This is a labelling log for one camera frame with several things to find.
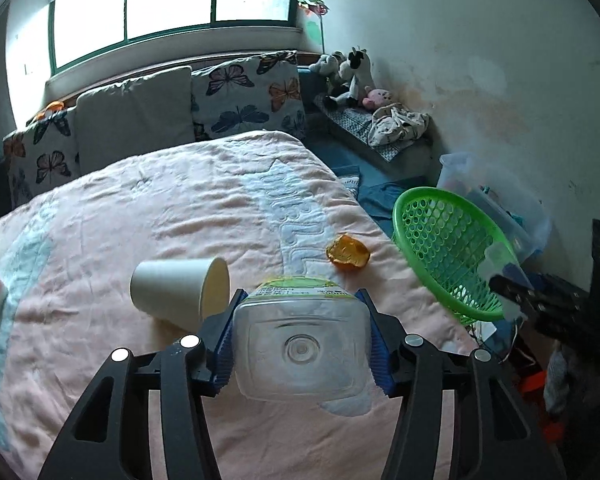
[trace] clear plastic bin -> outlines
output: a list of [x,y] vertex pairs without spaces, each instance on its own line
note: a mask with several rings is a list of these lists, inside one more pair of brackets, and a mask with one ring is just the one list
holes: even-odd
[[335,283],[281,278],[234,311],[235,376],[259,400],[344,399],[369,376],[369,310]]
[[[510,241],[520,263],[544,250],[551,233],[551,219],[517,177],[471,153],[442,155],[440,162],[442,172],[437,187],[470,200],[487,213]],[[488,187],[489,192],[480,186]],[[519,216],[522,226],[507,212]]]

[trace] green plastic basket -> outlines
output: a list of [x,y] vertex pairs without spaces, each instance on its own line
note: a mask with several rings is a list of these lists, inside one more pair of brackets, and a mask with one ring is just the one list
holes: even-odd
[[394,205],[394,242],[420,281],[461,322],[502,318],[502,304],[477,267],[494,242],[514,251],[480,208],[435,187],[407,190]]

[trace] window frame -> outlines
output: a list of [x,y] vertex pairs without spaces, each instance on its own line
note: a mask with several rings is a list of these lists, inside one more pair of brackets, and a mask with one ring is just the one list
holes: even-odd
[[289,0],[289,12],[286,20],[216,20],[216,2],[217,0],[211,0],[210,19],[209,23],[203,23],[202,25],[188,25],[187,27],[168,28],[167,30],[158,30],[151,34],[145,34],[144,36],[138,36],[137,38],[129,38],[128,31],[126,28],[126,0],[124,0],[123,10],[123,27],[124,27],[124,39],[117,43],[104,46],[98,50],[94,50],[84,56],[80,56],[73,61],[66,63],[62,66],[56,65],[56,31],[55,31],[55,16],[56,16],[56,1],[49,3],[49,16],[48,16],[48,38],[49,38],[49,65],[51,66],[51,77],[55,76],[77,65],[83,61],[91,59],[92,57],[99,56],[111,50],[120,48],[121,46],[127,46],[133,43],[139,43],[140,41],[152,40],[153,38],[161,38],[163,36],[170,36],[171,34],[178,34],[180,32],[190,32],[193,30],[207,30],[211,28],[222,28],[222,27],[295,27],[296,17],[298,15],[298,2],[296,0]]

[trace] paper cup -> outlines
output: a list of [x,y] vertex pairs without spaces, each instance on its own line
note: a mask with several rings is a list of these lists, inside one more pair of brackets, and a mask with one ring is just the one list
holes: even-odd
[[195,333],[205,317],[227,308],[229,271],[222,258],[142,262],[130,292],[139,310]]

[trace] pink blanket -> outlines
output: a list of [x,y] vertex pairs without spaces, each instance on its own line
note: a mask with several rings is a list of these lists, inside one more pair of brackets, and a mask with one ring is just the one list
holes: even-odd
[[[324,256],[324,240],[344,232],[371,250],[356,274],[336,272]],[[334,174],[287,134],[251,132],[132,157],[38,196],[0,220],[0,262],[27,233],[37,234],[48,256],[15,311],[0,383],[3,452],[24,480],[36,478],[113,349],[142,354],[182,335],[131,303],[129,279],[143,260],[222,256],[232,289],[247,291],[282,274],[323,275],[351,292],[366,288],[378,310],[397,316],[407,332],[437,346],[472,348]],[[368,413],[339,416],[318,406],[249,400],[231,380],[205,400],[222,476],[380,478],[400,400],[374,386],[369,393]],[[438,478],[446,478],[452,441],[445,399]],[[150,420],[159,420],[155,406]],[[156,478],[163,473],[158,464]]]

